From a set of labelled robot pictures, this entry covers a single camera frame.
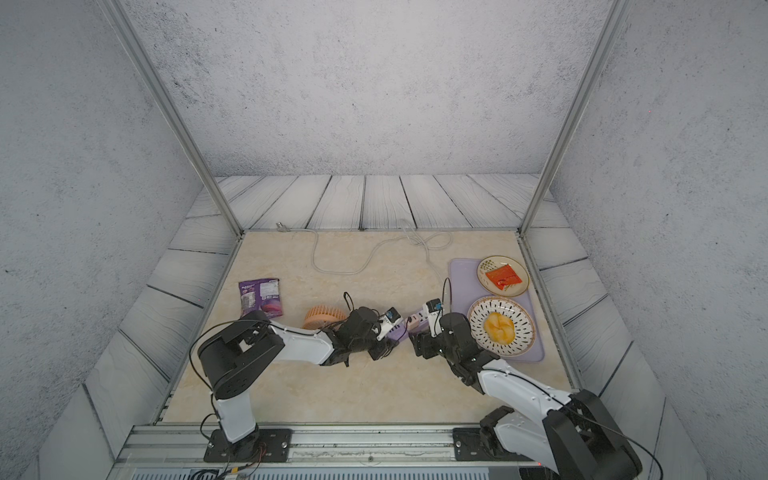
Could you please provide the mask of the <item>purple power strip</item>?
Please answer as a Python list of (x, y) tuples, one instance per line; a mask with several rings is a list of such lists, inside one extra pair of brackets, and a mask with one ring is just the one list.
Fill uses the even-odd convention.
[(418, 334), (428, 329), (429, 312), (426, 308), (422, 308), (420, 311), (405, 317), (400, 324), (387, 334), (387, 339), (401, 343), (412, 334)]

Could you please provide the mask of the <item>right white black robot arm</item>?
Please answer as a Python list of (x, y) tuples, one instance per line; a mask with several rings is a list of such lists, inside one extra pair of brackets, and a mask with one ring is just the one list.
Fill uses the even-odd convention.
[(460, 313), (440, 314), (406, 332), (417, 356), (444, 358), (468, 387), (501, 401), (480, 423), (491, 454), (527, 457), (562, 479), (636, 479), (648, 450), (625, 435), (589, 390), (555, 389), (483, 349)]

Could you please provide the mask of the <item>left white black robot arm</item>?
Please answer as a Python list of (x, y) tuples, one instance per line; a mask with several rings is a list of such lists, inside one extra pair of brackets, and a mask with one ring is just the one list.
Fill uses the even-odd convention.
[(190, 348), (189, 362), (209, 389), (221, 443), (234, 448), (255, 437), (258, 426), (249, 390), (273, 362), (347, 366), (350, 356), (359, 352), (378, 360), (397, 345), (389, 333), (402, 321), (394, 308), (380, 313), (359, 307), (339, 322), (307, 330), (285, 326), (256, 310), (206, 330)]

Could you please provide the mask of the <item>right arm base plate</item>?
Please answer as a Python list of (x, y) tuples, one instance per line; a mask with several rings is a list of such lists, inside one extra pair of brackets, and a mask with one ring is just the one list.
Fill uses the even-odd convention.
[(458, 462), (528, 462), (528, 457), (505, 450), (492, 431), (481, 427), (452, 429), (454, 460)]

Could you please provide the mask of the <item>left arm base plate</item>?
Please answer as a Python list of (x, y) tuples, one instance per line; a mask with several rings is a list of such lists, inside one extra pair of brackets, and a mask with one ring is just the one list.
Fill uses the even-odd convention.
[(205, 463), (285, 463), (293, 431), (287, 428), (257, 428), (238, 442), (230, 442), (222, 429), (212, 432), (203, 456)]

